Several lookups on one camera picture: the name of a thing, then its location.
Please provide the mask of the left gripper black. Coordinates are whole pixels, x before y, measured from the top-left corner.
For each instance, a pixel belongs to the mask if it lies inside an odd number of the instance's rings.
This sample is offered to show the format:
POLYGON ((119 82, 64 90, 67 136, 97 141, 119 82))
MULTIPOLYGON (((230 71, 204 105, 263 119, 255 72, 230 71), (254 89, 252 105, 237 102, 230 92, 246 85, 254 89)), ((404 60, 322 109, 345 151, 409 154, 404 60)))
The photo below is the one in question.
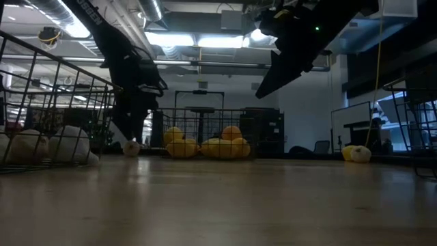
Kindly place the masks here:
POLYGON ((144 120, 147 110, 158 108, 160 75, 156 65, 134 64, 114 67, 114 84, 122 91, 115 95, 113 123, 128 140, 142 142, 144 120), (122 111, 142 111, 129 113, 122 111))

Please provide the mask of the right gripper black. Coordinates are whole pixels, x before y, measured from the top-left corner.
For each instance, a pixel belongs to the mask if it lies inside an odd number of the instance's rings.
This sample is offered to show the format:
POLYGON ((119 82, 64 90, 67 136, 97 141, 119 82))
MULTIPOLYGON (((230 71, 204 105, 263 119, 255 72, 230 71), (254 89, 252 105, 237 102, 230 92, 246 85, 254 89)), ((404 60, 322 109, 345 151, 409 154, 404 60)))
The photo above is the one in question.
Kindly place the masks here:
POLYGON ((303 70, 311 70, 313 61, 328 45, 328 6, 286 5, 264 10, 258 16, 258 29, 276 38, 278 53, 271 51, 271 66, 258 87, 258 99, 297 79, 303 70))

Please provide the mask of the orange fruit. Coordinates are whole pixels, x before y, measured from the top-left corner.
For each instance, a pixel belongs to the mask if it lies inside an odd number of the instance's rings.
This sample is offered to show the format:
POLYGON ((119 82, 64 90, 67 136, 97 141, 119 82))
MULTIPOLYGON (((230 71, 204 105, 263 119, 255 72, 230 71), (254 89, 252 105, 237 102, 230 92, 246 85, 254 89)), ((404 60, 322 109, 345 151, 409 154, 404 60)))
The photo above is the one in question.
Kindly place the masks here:
POLYGON ((221 133, 221 138, 233 141, 234 139, 242 138, 242 133, 237 126, 226 126, 221 133))

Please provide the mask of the white partition panel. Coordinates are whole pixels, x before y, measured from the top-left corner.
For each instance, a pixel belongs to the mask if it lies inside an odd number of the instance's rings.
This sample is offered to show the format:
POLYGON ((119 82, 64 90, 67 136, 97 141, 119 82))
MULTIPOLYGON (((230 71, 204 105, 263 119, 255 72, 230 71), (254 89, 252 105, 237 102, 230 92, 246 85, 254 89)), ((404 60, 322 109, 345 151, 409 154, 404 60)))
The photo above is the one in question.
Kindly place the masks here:
POLYGON ((119 144, 123 148, 128 140, 121 134, 113 121, 110 121, 109 130, 113 133, 112 143, 119 144))

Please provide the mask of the black server cabinet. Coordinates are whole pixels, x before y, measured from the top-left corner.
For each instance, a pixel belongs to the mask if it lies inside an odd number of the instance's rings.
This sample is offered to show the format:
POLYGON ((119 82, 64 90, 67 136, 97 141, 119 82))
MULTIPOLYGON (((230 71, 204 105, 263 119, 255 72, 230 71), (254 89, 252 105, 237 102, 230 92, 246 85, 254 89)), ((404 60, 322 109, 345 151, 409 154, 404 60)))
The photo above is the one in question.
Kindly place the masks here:
POLYGON ((79 127, 83 129, 89 137, 91 136, 96 119, 96 111, 93 110, 83 108, 70 108, 64 110, 64 125, 79 127))

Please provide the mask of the long grey ceiling pipe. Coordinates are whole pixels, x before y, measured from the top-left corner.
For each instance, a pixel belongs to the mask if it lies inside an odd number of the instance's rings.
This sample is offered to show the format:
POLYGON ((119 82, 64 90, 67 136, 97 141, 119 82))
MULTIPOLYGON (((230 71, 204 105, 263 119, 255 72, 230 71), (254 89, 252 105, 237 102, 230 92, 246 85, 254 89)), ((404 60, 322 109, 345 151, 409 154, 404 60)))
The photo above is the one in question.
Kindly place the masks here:
POLYGON ((166 60, 156 59, 154 63, 157 65, 174 65, 174 66, 210 66, 210 67, 230 67, 230 68, 255 68, 269 69, 270 64, 252 64, 252 63, 236 63, 223 61, 191 61, 191 60, 166 60))

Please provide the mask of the bright ceiling light panel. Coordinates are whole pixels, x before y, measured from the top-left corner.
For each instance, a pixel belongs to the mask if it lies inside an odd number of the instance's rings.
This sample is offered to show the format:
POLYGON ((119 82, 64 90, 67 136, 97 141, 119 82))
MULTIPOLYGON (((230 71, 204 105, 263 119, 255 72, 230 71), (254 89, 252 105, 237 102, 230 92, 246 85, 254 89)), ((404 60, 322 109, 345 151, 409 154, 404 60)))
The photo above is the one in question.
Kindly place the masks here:
POLYGON ((150 44, 158 46, 194 46, 195 41, 190 34, 153 33, 145 32, 150 44))
POLYGON ((235 36, 235 37, 210 36, 210 37, 200 38, 197 45, 200 47, 207 47, 207 48, 239 49, 242 48, 243 40, 244 40, 243 36, 235 36))

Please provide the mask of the office chair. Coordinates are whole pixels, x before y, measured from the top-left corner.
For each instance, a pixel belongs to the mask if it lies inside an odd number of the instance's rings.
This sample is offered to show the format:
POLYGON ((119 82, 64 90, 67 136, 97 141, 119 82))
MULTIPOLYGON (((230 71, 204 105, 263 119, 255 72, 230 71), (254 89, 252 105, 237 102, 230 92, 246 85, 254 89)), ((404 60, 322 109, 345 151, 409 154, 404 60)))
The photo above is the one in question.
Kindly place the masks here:
POLYGON ((328 140, 317 141, 314 146, 314 154, 328 154, 330 150, 330 142, 328 140))

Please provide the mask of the long ceiling tube light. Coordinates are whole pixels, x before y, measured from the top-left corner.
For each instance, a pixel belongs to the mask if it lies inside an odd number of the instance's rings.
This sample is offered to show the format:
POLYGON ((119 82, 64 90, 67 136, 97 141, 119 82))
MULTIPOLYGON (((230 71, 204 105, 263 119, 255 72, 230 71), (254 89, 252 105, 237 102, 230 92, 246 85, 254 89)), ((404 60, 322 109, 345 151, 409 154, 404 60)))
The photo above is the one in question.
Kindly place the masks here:
POLYGON ((104 61, 104 58, 99 58, 99 57, 62 57, 62 59, 67 62, 102 63, 104 61))

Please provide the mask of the framed whiteboard panel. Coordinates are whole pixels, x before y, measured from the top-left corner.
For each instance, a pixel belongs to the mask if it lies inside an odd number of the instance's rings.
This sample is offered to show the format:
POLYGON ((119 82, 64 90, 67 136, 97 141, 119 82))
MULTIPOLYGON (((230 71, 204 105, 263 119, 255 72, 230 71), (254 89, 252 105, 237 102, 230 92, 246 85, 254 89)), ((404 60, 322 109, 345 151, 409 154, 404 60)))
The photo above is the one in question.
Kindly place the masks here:
POLYGON ((340 152, 350 142, 350 131, 345 124, 370 121, 370 102, 362 102, 331 112, 331 152, 340 152))

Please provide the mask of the dark desk with equipment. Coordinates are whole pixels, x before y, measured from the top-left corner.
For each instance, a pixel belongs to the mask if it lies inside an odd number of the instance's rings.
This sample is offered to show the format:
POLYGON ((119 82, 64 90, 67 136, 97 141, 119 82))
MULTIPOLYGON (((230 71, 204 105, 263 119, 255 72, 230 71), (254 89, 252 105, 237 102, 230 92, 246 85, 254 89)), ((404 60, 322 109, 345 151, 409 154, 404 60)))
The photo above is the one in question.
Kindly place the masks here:
POLYGON ((373 153, 381 153, 380 129, 384 123, 380 118, 373 118, 371 121, 345 124, 343 127, 350 131, 350 142, 346 146, 365 146, 373 153))

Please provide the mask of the black yellow ceiling device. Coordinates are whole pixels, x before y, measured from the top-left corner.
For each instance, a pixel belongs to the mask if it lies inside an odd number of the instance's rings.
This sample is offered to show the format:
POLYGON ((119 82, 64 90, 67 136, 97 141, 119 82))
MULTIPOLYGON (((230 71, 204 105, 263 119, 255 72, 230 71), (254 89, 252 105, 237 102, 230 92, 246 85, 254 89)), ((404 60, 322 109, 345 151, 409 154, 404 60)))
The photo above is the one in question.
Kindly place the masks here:
POLYGON ((61 35, 61 30, 54 27, 44 27, 38 34, 38 40, 47 45, 54 45, 61 35))

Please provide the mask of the black rectangular frame stand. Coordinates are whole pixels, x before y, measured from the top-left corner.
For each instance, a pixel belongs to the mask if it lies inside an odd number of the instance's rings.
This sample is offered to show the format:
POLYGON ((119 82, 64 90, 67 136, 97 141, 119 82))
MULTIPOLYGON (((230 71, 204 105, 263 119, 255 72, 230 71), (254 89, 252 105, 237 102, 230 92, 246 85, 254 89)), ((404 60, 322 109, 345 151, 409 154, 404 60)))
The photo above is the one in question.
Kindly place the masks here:
POLYGON ((225 106, 225 93, 208 90, 176 90, 173 106, 175 108, 206 107, 223 109, 225 106))

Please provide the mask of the round silver air duct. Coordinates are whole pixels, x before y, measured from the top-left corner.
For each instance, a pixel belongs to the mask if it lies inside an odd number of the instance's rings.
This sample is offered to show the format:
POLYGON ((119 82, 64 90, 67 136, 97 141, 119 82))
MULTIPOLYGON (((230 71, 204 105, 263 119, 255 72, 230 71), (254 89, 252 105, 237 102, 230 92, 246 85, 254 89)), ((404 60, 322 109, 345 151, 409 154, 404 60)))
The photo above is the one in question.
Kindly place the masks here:
POLYGON ((141 11, 149 22, 156 22, 163 18, 165 11, 161 0, 137 0, 141 11))

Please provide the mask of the corrugated silver air duct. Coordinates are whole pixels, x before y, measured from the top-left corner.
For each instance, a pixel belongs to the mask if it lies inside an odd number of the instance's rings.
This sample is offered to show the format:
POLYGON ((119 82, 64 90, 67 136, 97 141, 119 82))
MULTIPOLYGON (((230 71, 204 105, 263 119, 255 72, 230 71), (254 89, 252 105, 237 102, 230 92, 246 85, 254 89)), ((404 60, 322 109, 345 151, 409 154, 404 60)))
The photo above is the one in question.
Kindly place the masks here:
POLYGON ((91 38, 91 33, 62 0, 24 0, 72 38, 91 38))

